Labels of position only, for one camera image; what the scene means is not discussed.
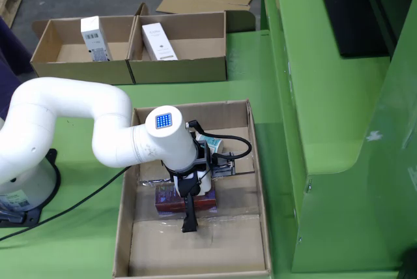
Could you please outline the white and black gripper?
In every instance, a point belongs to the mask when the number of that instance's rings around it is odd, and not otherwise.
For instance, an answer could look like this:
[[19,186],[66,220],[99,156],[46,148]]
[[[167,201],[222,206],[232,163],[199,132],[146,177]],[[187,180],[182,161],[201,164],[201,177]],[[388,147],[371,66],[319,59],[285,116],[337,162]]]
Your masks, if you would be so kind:
[[171,172],[171,180],[180,196],[184,198],[186,216],[182,232],[196,232],[198,229],[193,196],[204,196],[211,189],[211,170],[200,171],[196,168],[184,172]]

